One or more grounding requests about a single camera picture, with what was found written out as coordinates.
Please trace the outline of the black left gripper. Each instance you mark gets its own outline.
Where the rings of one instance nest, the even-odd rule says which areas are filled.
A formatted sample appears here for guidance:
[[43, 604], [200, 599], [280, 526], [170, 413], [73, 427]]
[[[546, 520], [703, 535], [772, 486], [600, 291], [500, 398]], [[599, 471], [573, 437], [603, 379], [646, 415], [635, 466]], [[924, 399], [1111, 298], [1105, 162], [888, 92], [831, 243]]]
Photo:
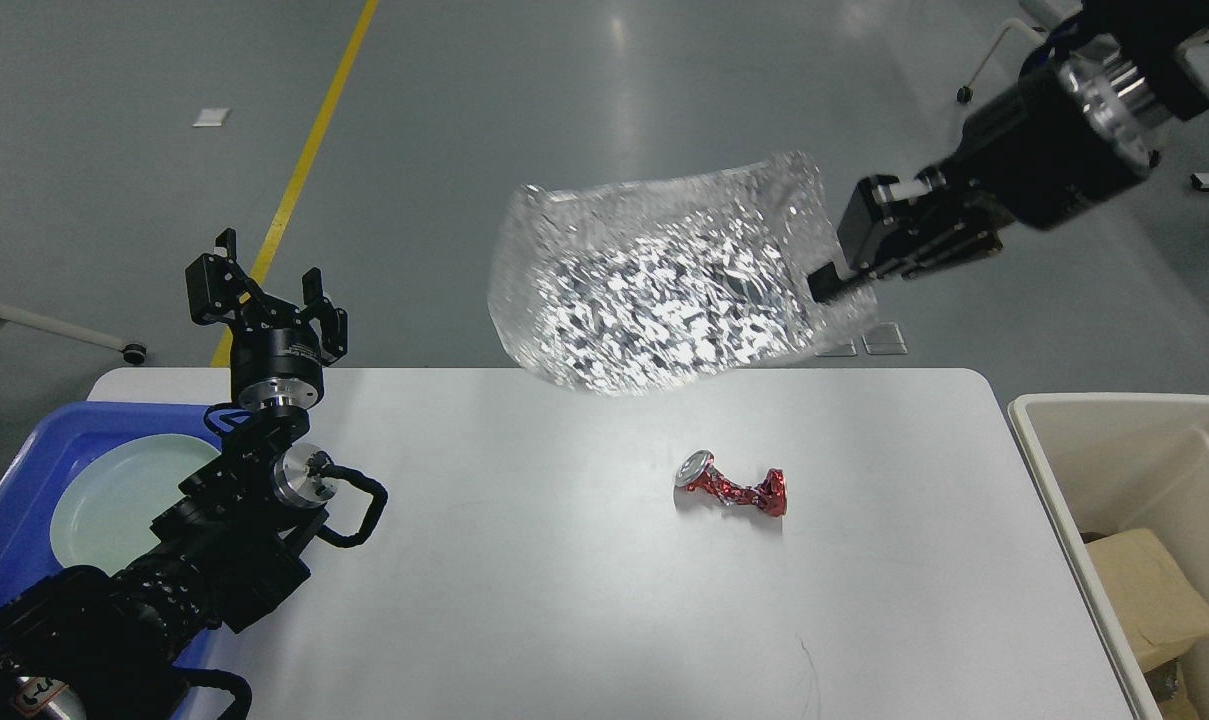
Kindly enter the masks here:
[[334, 304], [322, 284], [322, 271], [303, 273], [303, 307], [297, 318], [308, 327], [244, 329], [265, 313], [264, 294], [251, 281], [237, 255], [237, 232], [224, 230], [214, 251], [203, 252], [184, 269], [189, 317], [196, 325], [222, 323], [232, 332], [229, 368], [232, 401], [241, 410], [272, 405], [312, 410], [324, 397], [322, 365], [342, 360], [348, 352], [348, 313]]

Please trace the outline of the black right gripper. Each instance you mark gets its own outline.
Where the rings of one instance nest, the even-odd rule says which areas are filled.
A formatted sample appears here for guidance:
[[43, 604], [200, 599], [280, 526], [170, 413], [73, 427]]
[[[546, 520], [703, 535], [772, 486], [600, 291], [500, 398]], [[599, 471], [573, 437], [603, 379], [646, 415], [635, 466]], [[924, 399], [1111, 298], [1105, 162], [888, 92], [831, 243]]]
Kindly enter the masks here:
[[1126, 56], [1047, 60], [974, 110], [945, 159], [915, 178], [856, 182], [840, 252], [808, 277], [811, 300], [993, 259], [1011, 223], [1049, 231], [1078, 217], [1147, 181], [1161, 122], [1151, 82]]

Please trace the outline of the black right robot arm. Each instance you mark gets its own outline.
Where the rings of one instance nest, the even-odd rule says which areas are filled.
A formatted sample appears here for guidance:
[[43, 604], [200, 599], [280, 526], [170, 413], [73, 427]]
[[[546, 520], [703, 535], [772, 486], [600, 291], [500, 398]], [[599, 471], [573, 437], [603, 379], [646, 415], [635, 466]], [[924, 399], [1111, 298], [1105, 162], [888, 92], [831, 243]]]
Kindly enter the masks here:
[[910, 179], [861, 178], [808, 277], [812, 300], [991, 259], [1012, 223], [1051, 231], [1147, 181], [1151, 138], [1209, 110], [1186, 63], [1209, 1], [1084, 1], [961, 128], [959, 145]]

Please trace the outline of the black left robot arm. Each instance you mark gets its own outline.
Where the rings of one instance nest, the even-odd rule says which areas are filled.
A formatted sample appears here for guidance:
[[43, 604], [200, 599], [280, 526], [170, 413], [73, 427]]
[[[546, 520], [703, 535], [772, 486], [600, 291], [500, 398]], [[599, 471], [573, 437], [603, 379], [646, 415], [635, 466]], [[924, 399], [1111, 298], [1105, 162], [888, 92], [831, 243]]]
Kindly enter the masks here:
[[360, 546], [383, 516], [383, 484], [303, 441], [322, 372], [348, 346], [320, 269], [290, 304], [244, 272], [226, 228], [185, 288], [193, 323], [232, 333], [229, 401], [203, 413], [219, 455], [152, 519], [150, 551], [115, 573], [63, 569], [0, 606], [0, 719], [169, 719], [193, 689], [229, 693], [222, 718], [247, 718], [243, 677], [180, 655], [202, 632], [243, 632], [278, 609], [310, 577], [310, 542]]

